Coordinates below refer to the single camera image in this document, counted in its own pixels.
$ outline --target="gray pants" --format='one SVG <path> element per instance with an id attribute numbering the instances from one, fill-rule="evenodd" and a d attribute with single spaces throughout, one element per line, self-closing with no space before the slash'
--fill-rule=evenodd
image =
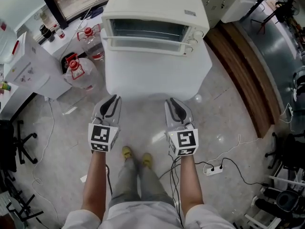
<path id="1" fill-rule="evenodd" d="M 148 167 L 140 167 L 141 180 L 140 198 L 137 190 L 138 169 L 132 158 L 126 159 L 120 170 L 118 182 L 114 188 L 109 208 L 113 205 L 131 201 L 162 201 L 174 206 L 173 199 L 169 197 L 156 174 Z"/>

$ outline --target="oven window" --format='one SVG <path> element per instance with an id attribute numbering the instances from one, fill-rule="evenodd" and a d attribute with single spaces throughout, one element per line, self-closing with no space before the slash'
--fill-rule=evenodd
<path id="1" fill-rule="evenodd" d="M 111 20 L 114 36 L 145 37 L 182 42 L 188 26 L 164 21 Z"/>

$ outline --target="toaster oven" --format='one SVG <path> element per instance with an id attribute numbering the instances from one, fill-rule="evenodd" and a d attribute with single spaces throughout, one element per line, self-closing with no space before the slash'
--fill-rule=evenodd
<path id="1" fill-rule="evenodd" d="M 102 22 L 112 51 L 188 56 L 209 31 L 201 0 L 109 0 Z"/>

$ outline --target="yellow shoe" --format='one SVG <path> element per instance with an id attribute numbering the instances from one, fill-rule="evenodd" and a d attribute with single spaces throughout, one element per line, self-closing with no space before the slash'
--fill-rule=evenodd
<path id="1" fill-rule="evenodd" d="M 145 153 L 142 157 L 142 164 L 146 167 L 148 167 L 149 169 L 152 168 L 153 166 L 153 157 L 151 154 L 149 153 Z"/>
<path id="2" fill-rule="evenodd" d="M 124 159 L 128 159 L 132 157 L 132 150 L 130 149 L 130 147 L 125 146 L 122 148 L 122 155 L 124 157 Z"/>

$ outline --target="white box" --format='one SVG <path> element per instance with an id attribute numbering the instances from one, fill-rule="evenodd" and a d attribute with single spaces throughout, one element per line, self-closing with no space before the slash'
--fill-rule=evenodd
<path id="1" fill-rule="evenodd" d="M 199 146 L 198 129 L 168 132 L 167 137 L 176 156 L 193 155 Z"/>

